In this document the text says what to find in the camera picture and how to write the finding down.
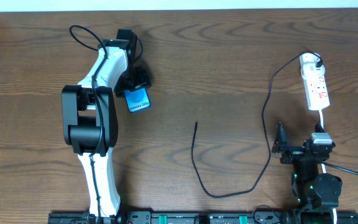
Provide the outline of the blue screen Galaxy smartphone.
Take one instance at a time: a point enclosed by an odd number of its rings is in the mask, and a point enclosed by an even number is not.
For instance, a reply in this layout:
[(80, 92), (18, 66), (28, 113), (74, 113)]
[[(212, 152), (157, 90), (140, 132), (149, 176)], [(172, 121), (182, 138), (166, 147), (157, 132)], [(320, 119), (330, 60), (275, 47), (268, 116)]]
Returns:
[(145, 88), (136, 91), (124, 91), (127, 107), (130, 113), (136, 113), (150, 107), (150, 100)]

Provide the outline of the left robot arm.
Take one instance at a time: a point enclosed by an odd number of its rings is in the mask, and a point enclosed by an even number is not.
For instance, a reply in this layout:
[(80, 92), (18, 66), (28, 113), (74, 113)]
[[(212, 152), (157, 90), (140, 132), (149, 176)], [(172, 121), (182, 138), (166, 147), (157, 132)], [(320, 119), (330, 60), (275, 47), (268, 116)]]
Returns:
[(147, 71), (137, 62), (142, 42), (130, 29), (119, 29), (114, 39), (96, 38), (98, 57), (76, 85), (62, 89), (63, 137), (78, 156), (90, 196), (89, 214), (96, 223), (124, 221), (121, 197), (113, 171), (118, 137), (115, 98), (124, 98), (130, 113), (151, 106)]

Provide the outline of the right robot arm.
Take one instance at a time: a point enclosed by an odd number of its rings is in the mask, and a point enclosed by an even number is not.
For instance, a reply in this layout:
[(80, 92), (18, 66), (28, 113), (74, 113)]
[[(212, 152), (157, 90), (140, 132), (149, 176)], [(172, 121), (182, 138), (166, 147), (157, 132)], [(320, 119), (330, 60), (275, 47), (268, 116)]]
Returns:
[(320, 124), (301, 146), (290, 146), (282, 123), (277, 125), (273, 153), (281, 155), (281, 164), (293, 166), (291, 187), (298, 197), (298, 208), (288, 212), (285, 223), (333, 223), (333, 210), (339, 206), (341, 178), (319, 171), (319, 163), (329, 159), (335, 147)]

